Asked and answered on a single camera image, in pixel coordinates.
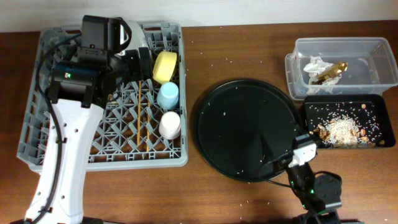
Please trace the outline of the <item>grey round plate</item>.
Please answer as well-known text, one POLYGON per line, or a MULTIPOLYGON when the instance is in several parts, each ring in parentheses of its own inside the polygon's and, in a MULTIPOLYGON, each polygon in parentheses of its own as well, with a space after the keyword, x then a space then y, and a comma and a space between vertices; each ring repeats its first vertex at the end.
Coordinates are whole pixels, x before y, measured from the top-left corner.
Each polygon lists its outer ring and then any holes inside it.
MULTIPOLYGON (((132 38, 129 46, 119 53, 120 56, 124 56, 127 50, 137 50, 139 47, 149 46, 142 27, 136 21, 128 20, 127 25, 132 30, 132 38)), ((125 44, 128 39, 129 36, 126 29, 123 26, 120 26, 120 44, 125 44)))

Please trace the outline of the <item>yellow plastic bowl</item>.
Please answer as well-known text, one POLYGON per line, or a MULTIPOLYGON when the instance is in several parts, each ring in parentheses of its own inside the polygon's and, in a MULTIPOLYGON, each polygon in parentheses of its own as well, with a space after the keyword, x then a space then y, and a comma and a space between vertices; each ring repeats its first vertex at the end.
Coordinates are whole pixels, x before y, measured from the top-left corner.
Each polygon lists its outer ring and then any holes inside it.
POLYGON ((164 84, 170 81, 177 63, 177 53, 162 51, 156 58, 153 68, 153 79, 164 84))

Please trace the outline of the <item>light blue plastic cup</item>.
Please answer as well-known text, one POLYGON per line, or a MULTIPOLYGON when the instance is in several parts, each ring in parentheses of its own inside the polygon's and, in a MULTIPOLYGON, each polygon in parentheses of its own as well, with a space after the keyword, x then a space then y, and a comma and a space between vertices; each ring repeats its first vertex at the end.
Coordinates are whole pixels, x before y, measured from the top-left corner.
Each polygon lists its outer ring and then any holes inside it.
POLYGON ((178 105, 179 89, 173 82, 164 83, 157 95, 157 103, 161 108, 174 109, 178 105))

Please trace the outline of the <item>rice and nut food scraps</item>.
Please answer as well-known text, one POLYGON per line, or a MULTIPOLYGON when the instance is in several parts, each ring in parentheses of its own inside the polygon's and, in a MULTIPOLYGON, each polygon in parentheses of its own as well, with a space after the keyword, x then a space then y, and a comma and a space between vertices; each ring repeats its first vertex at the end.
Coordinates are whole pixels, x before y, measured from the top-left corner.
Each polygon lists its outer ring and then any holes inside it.
POLYGON ((320 138, 321 148, 387 146, 373 103, 309 103, 305 112, 308 132, 320 138))

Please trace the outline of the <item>pink plastic cup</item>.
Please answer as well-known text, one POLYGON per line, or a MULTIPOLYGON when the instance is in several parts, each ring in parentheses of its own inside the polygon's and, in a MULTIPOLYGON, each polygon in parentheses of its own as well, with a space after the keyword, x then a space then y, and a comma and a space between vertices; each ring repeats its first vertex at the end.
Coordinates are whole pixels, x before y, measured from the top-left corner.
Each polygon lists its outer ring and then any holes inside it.
POLYGON ((159 133, 168 140, 176 139, 180 135, 181 119, 180 116, 173 111, 164 113, 159 123, 159 133))

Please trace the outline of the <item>white paper napkin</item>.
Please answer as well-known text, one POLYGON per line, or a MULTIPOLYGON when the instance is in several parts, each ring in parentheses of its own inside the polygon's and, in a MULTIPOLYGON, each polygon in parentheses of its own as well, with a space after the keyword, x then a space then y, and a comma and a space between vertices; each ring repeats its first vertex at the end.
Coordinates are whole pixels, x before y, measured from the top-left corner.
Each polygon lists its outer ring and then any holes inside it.
MULTIPOLYGON (((319 76, 322 72, 327 71, 329 68, 333 66, 332 63, 324 62, 321 57, 313 57, 310 56, 310 63, 306 64, 304 66, 304 71, 308 73, 308 76, 310 77, 310 80, 308 81, 308 84, 310 85, 311 82, 316 79, 317 76, 319 76)), ((327 87, 323 89, 323 91, 328 92, 330 94, 333 93, 334 85, 336 85, 339 80, 341 79, 341 75, 338 75, 336 78, 332 78, 325 83, 322 83, 322 85, 330 85, 330 87, 327 87)))

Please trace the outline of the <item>gold snack wrapper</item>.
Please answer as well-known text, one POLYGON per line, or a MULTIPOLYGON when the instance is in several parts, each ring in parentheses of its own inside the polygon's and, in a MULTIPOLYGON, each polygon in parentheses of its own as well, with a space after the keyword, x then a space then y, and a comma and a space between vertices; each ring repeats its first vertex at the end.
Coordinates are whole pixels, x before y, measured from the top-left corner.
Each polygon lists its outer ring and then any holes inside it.
POLYGON ((324 82, 340 76, 343 72, 347 71, 348 62, 339 62, 332 65, 328 70, 321 74, 314 76, 310 79, 310 85, 321 85, 324 82))

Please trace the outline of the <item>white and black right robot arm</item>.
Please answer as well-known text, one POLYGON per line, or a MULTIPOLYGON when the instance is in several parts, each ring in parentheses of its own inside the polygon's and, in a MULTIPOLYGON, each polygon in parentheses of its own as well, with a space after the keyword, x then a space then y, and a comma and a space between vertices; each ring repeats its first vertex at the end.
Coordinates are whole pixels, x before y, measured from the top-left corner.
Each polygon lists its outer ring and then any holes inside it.
POLYGON ((337 209, 342 206, 342 178, 328 171, 312 171, 309 162, 317 155, 317 144, 309 134, 294 137, 292 148, 280 156, 266 156, 262 167, 269 164, 286 171, 290 188, 306 213, 293 223, 341 223, 337 209))

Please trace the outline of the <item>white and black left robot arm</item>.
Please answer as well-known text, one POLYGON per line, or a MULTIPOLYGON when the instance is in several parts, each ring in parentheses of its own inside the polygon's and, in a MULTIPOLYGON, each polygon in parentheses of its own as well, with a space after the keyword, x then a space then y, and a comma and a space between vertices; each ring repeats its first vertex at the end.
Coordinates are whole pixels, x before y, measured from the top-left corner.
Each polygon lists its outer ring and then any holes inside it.
POLYGON ((144 31, 120 17, 85 16, 40 91, 50 113, 43 168, 25 223, 82 223, 88 158, 108 96, 152 76, 144 31))

